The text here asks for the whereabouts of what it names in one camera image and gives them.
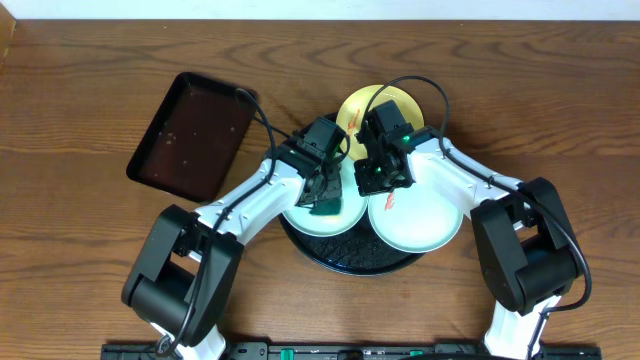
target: brown object in corner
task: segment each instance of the brown object in corner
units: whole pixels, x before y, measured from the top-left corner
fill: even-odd
[[[9,42],[16,27],[16,19],[0,4],[0,68],[9,51]]]

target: red marking on plate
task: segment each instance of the red marking on plate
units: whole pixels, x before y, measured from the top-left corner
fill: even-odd
[[[393,209],[393,205],[396,204],[394,201],[395,198],[396,198],[395,192],[392,192],[391,194],[389,194],[389,196],[387,196],[387,203],[384,206],[384,211]]]
[[[347,134],[349,134],[349,136],[353,136],[353,131],[356,130],[356,127],[358,126],[356,123],[358,115],[360,115],[360,109],[358,109],[358,112],[353,116],[353,119],[347,123]]]

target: green object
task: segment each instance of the green object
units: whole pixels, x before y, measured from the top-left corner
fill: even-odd
[[[282,349],[280,351],[280,360],[293,360],[293,349]]]
[[[332,216],[339,215],[342,210],[342,198],[319,201],[316,206],[309,211],[311,215]]]

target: white wall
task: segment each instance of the white wall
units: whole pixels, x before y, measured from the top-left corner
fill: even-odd
[[[17,19],[640,20],[640,0],[0,0]]]

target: white plate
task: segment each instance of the white plate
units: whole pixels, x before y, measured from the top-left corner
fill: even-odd
[[[405,252],[424,253],[444,246],[462,224],[462,212],[433,188],[413,184],[369,199],[376,234]]]
[[[353,160],[346,157],[340,164],[342,180],[342,209],[338,215],[311,215],[310,209],[294,207],[283,213],[285,219],[299,231],[318,237],[333,236],[349,230],[367,210],[368,197],[358,193]]]

